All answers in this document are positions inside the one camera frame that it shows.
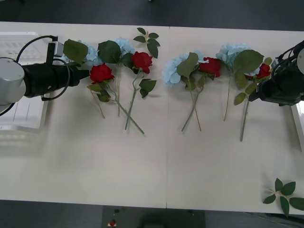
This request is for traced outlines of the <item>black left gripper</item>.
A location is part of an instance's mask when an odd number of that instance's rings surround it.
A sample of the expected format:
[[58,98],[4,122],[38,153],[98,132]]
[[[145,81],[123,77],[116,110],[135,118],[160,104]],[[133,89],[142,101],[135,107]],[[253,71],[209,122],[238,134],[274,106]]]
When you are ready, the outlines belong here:
[[89,70],[79,70],[78,65],[56,65],[56,90],[79,85],[80,80],[90,76]]

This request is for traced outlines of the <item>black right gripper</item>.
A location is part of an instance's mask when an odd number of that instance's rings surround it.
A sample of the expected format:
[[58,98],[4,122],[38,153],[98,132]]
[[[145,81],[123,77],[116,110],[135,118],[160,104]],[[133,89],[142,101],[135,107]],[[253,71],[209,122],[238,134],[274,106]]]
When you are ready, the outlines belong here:
[[269,79],[255,84],[255,89],[249,95],[248,100],[253,102],[259,98],[279,106],[293,106],[302,101],[302,85],[290,80],[275,82]]

